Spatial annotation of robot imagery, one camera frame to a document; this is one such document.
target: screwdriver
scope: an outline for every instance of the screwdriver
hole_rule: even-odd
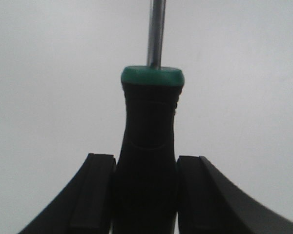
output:
[[[162,67],[165,0],[152,0],[147,66],[121,76],[126,127],[113,180],[114,234],[174,232],[178,179],[173,122],[184,85],[180,69]]]

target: green handle cap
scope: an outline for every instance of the green handle cap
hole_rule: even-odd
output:
[[[129,66],[122,73],[122,82],[139,85],[183,86],[184,75],[180,69],[148,66]]]

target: gray wall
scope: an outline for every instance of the gray wall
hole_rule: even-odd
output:
[[[119,154],[120,74],[145,64],[149,1],[0,0],[0,234],[87,153]],[[206,156],[293,221],[293,1],[167,0],[163,65],[186,84],[176,155]]]

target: black rubber grip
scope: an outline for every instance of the black rubber grip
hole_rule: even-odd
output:
[[[182,86],[123,82],[126,129],[114,177],[115,234],[173,230],[177,170],[173,122]]]

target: steel screwdriver shaft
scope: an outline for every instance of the steel screwdriver shaft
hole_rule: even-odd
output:
[[[166,0],[151,0],[150,23],[147,48],[147,65],[161,67]]]

